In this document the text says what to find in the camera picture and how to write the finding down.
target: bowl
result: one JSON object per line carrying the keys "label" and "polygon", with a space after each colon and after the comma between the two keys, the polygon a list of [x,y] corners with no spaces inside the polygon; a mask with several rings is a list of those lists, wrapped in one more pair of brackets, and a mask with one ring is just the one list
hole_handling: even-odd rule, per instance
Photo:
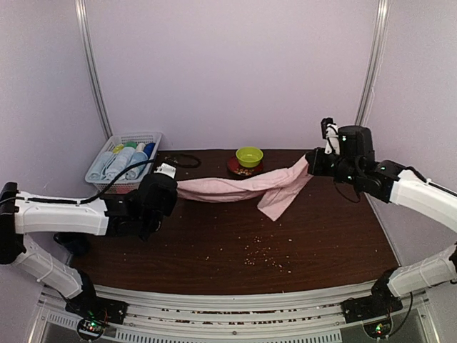
{"label": "bowl", "polygon": [[263,152],[254,146],[245,146],[236,150],[236,159],[241,166],[245,168],[254,168],[260,164],[263,159]]}

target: robotic arm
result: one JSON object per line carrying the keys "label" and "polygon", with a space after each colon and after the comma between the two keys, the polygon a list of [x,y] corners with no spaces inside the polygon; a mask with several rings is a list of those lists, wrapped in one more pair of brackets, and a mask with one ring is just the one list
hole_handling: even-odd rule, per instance
{"label": "robotic arm", "polygon": [[[385,203],[414,209],[457,232],[457,193],[426,179],[413,167],[389,160],[377,162],[371,132],[366,127],[338,128],[332,118],[325,118],[321,130],[327,146],[306,154],[310,174],[351,184],[358,196],[365,192]],[[371,289],[369,299],[343,303],[345,313],[357,313],[355,317],[347,315],[346,321],[367,319],[361,307],[368,309],[365,313],[385,314],[386,308],[401,308],[398,297],[456,279],[457,246],[453,244],[416,264],[384,273]]]}
{"label": "robotic arm", "polygon": [[54,239],[73,254],[89,249],[84,234],[137,235],[146,241],[174,208],[175,172],[162,164],[143,178],[138,189],[128,194],[102,195],[89,202],[38,197],[19,192],[16,183],[7,183],[0,193],[0,264],[13,264],[56,289],[66,300],[66,310],[83,317],[79,333],[85,332],[86,338],[92,339],[100,336],[107,322],[123,322],[126,303],[96,296],[87,274],[53,258],[28,234],[59,232]]}

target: white wall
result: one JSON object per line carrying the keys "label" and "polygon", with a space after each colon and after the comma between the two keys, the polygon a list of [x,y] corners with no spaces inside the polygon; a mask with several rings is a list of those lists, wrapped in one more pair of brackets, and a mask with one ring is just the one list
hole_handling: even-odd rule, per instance
{"label": "white wall", "polygon": [[[377,160],[412,165],[457,189],[457,2],[395,0],[367,126]],[[457,241],[457,234],[411,210],[376,202],[402,264]],[[429,292],[443,341],[455,342],[457,288]]]}
{"label": "white wall", "polygon": [[162,148],[322,144],[354,122],[377,0],[95,0],[88,18],[114,132]]}
{"label": "white wall", "polygon": [[[83,197],[84,172],[104,142],[73,0],[0,0],[0,187]],[[63,256],[49,235],[43,247]],[[23,342],[41,286],[0,266],[0,337]]]}

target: white basket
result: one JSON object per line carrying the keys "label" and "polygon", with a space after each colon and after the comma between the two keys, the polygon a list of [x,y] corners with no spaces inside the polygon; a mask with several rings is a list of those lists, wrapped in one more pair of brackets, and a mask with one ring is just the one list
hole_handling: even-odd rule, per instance
{"label": "white basket", "polygon": [[[86,182],[89,184],[93,184],[99,191],[105,188],[109,181],[101,180],[101,181],[94,181],[89,179],[89,174],[92,168],[94,167],[95,163],[99,159],[100,155],[103,154],[105,151],[112,151],[117,145],[125,144],[128,141],[134,141],[136,143],[155,143],[154,150],[152,151],[151,157],[149,159],[155,159],[157,155],[157,149],[159,148],[160,140],[162,139],[162,134],[160,132],[139,132],[135,134],[122,134],[118,136],[112,136],[108,141],[105,143],[101,151],[95,158],[94,162],[92,162],[91,167],[86,173]],[[140,185],[141,180],[143,177],[149,173],[154,163],[150,163],[146,165],[146,168],[143,169],[142,173],[135,180],[121,180],[117,181],[113,186],[106,193],[116,193],[116,194],[125,194],[129,193],[131,190],[137,189]]]}

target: red plate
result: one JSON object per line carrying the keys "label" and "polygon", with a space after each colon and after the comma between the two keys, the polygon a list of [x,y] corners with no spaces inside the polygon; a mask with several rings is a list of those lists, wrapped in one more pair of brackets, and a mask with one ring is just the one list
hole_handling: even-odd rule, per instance
{"label": "red plate", "polygon": [[233,156],[227,161],[227,168],[230,172],[241,177],[253,177],[263,171],[263,161],[261,161],[260,164],[254,168],[246,168],[239,164],[236,156]]}

